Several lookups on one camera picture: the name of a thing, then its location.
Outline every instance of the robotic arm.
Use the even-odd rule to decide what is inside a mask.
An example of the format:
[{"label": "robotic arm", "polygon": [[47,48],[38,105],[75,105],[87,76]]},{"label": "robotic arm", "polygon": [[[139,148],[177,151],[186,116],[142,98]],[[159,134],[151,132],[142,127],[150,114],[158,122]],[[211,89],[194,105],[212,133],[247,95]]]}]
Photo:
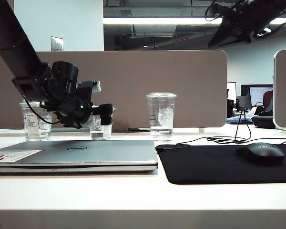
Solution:
[{"label": "robotic arm", "polygon": [[212,2],[205,16],[211,9],[211,14],[222,17],[223,21],[210,40],[209,47],[242,41],[250,43],[251,33],[256,39],[266,38],[286,24],[283,23],[272,32],[264,30],[273,19],[286,13],[286,0],[239,0],[231,8],[215,2]]},{"label": "robotic arm", "polygon": [[112,122],[112,104],[92,107],[91,93],[100,82],[80,82],[78,68],[68,62],[42,63],[6,0],[0,0],[0,56],[15,78],[12,80],[26,101],[40,101],[65,127],[81,128],[89,116],[100,115],[101,125]]}]

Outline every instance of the desk divider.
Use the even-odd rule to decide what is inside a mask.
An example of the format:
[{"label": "desk divider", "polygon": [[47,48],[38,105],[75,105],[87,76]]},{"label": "desk divider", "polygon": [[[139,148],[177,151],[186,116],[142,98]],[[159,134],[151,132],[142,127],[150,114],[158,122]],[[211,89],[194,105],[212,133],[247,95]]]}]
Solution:
[{"label": "desk divider", "polygon": [[[38,52],[43,62],[71,62],[79,81],[100,80],[96,105],[116,108],[113,130],[149,127],[150,92],[177,94],[174,127],[220,127],[226,121],[227,55],[222,50]],[[21,95],[0,57],[0,128],[23,128]]]},{"label": "desk divider", "polygon": [[273,118],[279,127],[286,127],[286,50],[275,54]]}]

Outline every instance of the wall plate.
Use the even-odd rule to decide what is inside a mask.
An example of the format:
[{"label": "wall plate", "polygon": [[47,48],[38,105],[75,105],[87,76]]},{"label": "wall plate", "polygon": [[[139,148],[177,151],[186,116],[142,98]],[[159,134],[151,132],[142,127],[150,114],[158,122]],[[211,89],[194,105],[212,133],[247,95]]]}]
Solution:
[{"label": "wall plate", "polygon": [[63,51],[63,38],[51,36],[51,51]]}]

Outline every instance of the mouse pad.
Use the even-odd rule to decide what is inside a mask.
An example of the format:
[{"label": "mouse pad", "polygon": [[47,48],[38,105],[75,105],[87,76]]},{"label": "mouse pad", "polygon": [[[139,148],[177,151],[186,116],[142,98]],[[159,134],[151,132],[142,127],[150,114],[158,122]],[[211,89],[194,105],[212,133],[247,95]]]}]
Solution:
[{"label": "mouse pad", "polygon": [[256,165],[239,157],[238,146],[190,146],[159,152],[166,177],[173,184],[251,184],[286,182],[286,145],[280,165]]}]

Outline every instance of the clear plastic cup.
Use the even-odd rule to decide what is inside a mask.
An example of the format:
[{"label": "clear plastic cup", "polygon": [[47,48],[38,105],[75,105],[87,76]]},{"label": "clear plastic cup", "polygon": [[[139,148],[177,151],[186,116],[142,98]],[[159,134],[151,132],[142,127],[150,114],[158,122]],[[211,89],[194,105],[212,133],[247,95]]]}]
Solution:
[{"label": "clear plastic cup", "polygon": [[[29,102],[32,109],[44,120],[52,122],[52,112],[39,107],[39,102]],[[51,136],[51,124],[38,118],[25,101],[19,104],[22,110],[23,127],[27,140],[49,140]]]},{"label": "clear plastic cup", "polygon": [[168,141],[171,139],[176,97],[176,94],[167,92],[152,92],[146,95],[153,140]]},{"label": "clear plastic cup", "polygon": [[89,117],[89,132],[91,139],[93,140],[104,140],[111,138],[112,124],[111,125],[101,125],[101,118],[99,115],[91,115]]}]

